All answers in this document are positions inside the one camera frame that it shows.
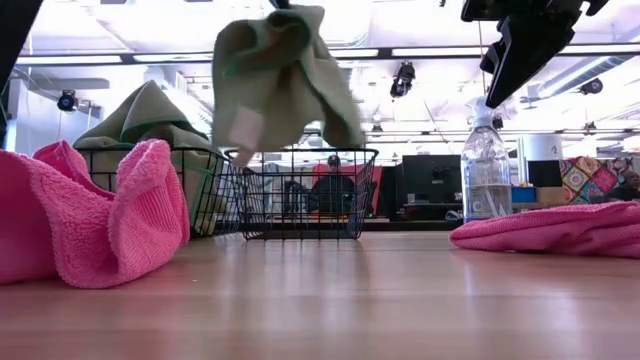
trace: table surface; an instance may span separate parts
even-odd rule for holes
[[[640,359],[640,262],[446,233],[192,242],[131,284],[0,290],[3,359]]]

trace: computer monitor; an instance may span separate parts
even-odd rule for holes
[[[410,155],[402,157],[402,183],[405,204],[446,204],[460,202],[462,192],[459,155]]]

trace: pink microfiber towel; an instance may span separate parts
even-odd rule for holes
[[[118,192],[95,186],[66,142],[34,158],[0,152],[0,283],[59,275],[107,288],[167,263],[189,239],[187,207],[170,149],[139,143],[118,168]]]
[[[449,240],[471,250],[640,258],[640,205],[564,206],[471,222]]]

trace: green towel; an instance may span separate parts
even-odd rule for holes
[[[94,173],[93,181],[100,187],[115,191],[115,172],[120,161],[135,146],[148,139],[162,139],[172,148],[192,147],[220,154],[207,136],[196,131],[186,116],[169,100],[153,81],[134,91],[125,101],[96,127],[88,130],[74,143]],[[214,176],[221,174],[224,165],[207,151],[173,151],[171,160],[179,176],[190,210],[191,225],[200,235],[212,235],[217,214],[224,213],[231,194],[216,193],[217,183],[209,193]]]
[[[264,20],[234,21],[218,34],[215,143],[248,153],[277,151],[297,143],[315,120],[324,121],[331,146],[364,143],[348,84],[319,36],[323,18],[321,7],[294,6]]]

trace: black wire basket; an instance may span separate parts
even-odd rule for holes
[[[101,188],[116,191],[117,164],[131,148],[77,149],[85,158],[89,175]],[[197,157],[194,165],[190,159]],[[229,159],[207,149],[176,147],[171,151],[173,163],[187,200],[191,237],[208,237],[234,233],[240,226],[234,184],[239,169]]]
[[[236,150],[227,151],[230,158]],[[373,215],[377,150],[286,149],[254,156],[239,174],[247,240],[358,239]]]

